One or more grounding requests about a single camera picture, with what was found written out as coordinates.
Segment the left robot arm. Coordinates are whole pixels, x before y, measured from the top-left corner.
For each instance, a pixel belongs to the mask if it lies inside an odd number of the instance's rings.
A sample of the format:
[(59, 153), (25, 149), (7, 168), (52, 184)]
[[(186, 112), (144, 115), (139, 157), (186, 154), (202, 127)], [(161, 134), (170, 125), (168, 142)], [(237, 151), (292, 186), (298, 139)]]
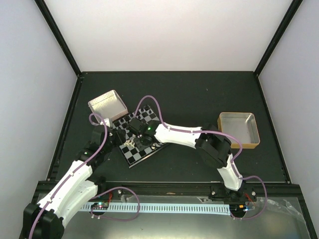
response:
[(22, 236), (25, 239), (60, 239), (65, 228), (91, 198), (103, 198), (107, 193), (104, 177), (93, 172), (112, 150), (126, 141), (121, 128), (94, 127), (91, 139), (79, 151), (70, 168), (54, 188), (23, 211)]

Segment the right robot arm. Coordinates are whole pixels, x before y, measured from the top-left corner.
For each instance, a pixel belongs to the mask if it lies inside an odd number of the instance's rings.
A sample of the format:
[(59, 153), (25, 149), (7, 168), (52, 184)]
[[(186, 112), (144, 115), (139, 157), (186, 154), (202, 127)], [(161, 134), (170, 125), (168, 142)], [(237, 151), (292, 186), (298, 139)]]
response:
[(231, 152), (231, 136), (217, 130), (212, 124), (203, 127), (182, 127), (152, 120), (132, 119), (127, 129), (137, 136), (143, 146), (173, 143), (193, 148), (210, 167), (217, 169), (223, 179), (225, 198), (237, 201), (245, 194), (245, 180), (239, 173)]

